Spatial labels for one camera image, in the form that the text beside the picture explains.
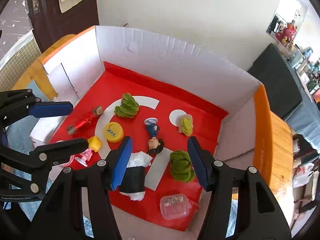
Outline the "yellow bottle cap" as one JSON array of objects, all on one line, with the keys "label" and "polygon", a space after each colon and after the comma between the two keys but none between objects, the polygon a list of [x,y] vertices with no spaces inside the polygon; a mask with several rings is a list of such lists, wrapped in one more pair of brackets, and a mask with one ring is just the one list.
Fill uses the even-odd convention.
[{"label": "yellow bottle cap", "polygon": [[117,122],[109,122],[103,128],[103,134],[108,142],[116,143],[123,139],[124,130]]}]

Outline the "blue sailor figurine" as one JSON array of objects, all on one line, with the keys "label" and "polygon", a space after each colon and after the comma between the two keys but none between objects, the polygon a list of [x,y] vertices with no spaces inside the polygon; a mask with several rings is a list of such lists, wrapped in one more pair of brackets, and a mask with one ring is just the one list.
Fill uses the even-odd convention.
[{"label": "blue sailor figurine", "polygon": [[157,155],[163,151],[164,141],[161,138],[157,137],[157,134],[160,130],[158,125],[157,118],[147,118],[144,120],[145,128],[150,135],[150,139],[148,140],[148,151],[149,155]]}]

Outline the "small yellow-green plush toy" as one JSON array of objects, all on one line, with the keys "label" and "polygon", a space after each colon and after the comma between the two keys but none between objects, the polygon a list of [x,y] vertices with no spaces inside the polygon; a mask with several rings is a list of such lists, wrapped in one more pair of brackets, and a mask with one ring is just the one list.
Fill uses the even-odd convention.
[{"label": "small yellow-green plush toy", "polygon": [[193,133],[193,117],[190,114],[178,118],[178,132],[190,137]]}]

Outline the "light blue towel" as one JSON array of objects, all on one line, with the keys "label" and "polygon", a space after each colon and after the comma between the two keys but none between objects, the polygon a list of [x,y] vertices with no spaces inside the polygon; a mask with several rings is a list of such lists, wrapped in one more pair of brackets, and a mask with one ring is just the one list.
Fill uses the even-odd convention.
[{"label": "light blue towel", "polygon": [[[35,81],[31,81],[27,85],[27,88],[32,89],[33,94],[38,98],[41,98],[42,101],[49,101],[47,96],[45,96],[45,94],[43,94],[43,92],[39,89]],[[35,147],[30,138],[30,134],[33,128],[35,127],[35,125],[37,124],[38,120],[39,119],[33,116],[29,116],[10,125],[9,128],[7,129],[7,136],[8,136],[10,148],[24,154],[29,154],[29,152],[34,150]],[[27,180],[31,178],[31,175],[19,170],[14,171],[14,174]],[[19,205],[23,210],[23,212],[28,217],[28,219],[32,221],[40,203],[41,201],[36,201],[36,202],[20,203]],[[237,208],[238,208],[238,201],[232,200],[231,213],[229,216],[226,237],[233,235],[235,231],[235,220],[236,220]],[[86,215],[83,216],[83,221],[84,221],[84,227],[85,227],[85,234],[89,237],[93,237],[91,222],[89,221],[89,218]]]}]

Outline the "pink yellow small figurine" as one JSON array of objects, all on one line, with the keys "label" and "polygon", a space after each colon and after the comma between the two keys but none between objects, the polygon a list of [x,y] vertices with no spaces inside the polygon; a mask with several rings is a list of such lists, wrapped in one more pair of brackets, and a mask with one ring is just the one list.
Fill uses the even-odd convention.
[{"label": "pink yellow small figurine", "polygon": [[90,137],[88,140],[88,149],[79,154],[79,157],[74,158],[75,161],[80,163],[82,166],[87,167],[87,162],[90,161],[94,152],[98,152],[102,146],[102,141],[97,137]]}]

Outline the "red foil cracker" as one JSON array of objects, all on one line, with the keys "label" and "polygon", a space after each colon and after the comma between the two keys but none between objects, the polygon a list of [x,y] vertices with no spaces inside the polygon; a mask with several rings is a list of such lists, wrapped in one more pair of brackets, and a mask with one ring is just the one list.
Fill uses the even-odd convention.
[{"label": "red foil cracker", "polygon": [[97,120],[99,116],[103,114],[104,110],[101,106],[93,108],[88,113],[84,114],[80,119],[76,120],[75,123],[67,126],[66,131],[68,135],[74,135],[76,132],[89,126],[94,120]]}]

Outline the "black white wrapped roll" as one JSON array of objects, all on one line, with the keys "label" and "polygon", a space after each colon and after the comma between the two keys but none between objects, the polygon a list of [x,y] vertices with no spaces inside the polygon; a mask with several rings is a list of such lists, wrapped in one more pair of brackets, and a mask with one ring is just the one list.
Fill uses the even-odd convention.
[{"label": "black white wrapped roll", "polygon": [[132,153],[126,167],[119,192],[131,201],[142,201],[145,196],[145,168],[151,165],[152,157],[142,151]]}]

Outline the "clear pink plastic box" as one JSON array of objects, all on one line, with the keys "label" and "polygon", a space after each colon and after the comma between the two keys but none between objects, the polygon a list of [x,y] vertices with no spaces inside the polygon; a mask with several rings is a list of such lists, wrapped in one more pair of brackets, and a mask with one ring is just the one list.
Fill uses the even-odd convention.
[{"label": "clear pink plastic box", "polygon": [[165,220],[187,217],[191,210],[188,197],[182,193],[162,197],[159,206],[161,215]]}]

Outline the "dark green knitted toy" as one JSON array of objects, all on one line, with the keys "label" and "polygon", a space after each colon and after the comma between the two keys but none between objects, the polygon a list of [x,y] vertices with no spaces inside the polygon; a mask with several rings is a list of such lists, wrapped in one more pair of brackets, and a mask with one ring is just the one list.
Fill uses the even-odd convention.
[{"label": "dark green knitted toy", "polygon": [[195,171],[188,152],[183,150],[171,152],[169,162],[169,171],[176,181],[188,183],[195,179]]}]

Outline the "orange white cardboard box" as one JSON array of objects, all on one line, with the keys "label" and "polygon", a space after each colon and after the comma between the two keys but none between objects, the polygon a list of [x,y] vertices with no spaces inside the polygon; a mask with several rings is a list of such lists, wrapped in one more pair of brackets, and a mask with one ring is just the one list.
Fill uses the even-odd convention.
[{"label": "orange white cardboard box", "polygon": [[[76,35],[41,60],[61,101],[73,113],[65,120],[44,118],[32,131],[39,141],[67,140],[66,127],[96,106],[103,115],[77,132],[77,137],[104,138],[103,127],[115,121],[132,138],[133,151],[146,152],[148,132],[143,121],[158,119],[164,150],[147,169],[142,201],[113,191],[111,203],[126,226],[141,222],[183,232],[199,207],[198,182],[175,181],[169,153],[186,150],[188,138],[178,132],[176,118],[193,117],[193,136],[215,158],[245,169],[254,166],[266,182],[271,179],[271,111],[263,84],[248,72],[205,48],[176,38],[132,28],[96,26]],[[124,93],[139,104],[134,118],[114,114]],[[160,200],[184,194],[191,203],[187,217],[165,220]]]}]

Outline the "blue-covered side table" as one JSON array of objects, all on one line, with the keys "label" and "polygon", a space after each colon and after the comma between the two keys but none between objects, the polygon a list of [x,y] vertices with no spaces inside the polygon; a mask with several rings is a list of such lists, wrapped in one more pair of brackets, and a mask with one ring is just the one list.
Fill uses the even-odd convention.
[{"label": "blue-covered side table", "polygon": [[248,72],[264,84],[271,111],[319,151],[319,109],[279,49],[269,44]]}]

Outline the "wall mirror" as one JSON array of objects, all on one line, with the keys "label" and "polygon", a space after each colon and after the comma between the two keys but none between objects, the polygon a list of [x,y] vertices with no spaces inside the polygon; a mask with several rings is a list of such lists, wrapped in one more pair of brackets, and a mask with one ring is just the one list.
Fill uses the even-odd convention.
[{"label": "wall mirror", "polygon": [[294,41],[304,22],[308,0],[279,0],[266,32],[275,40],[282,40],[285,32],[291,34]]}]

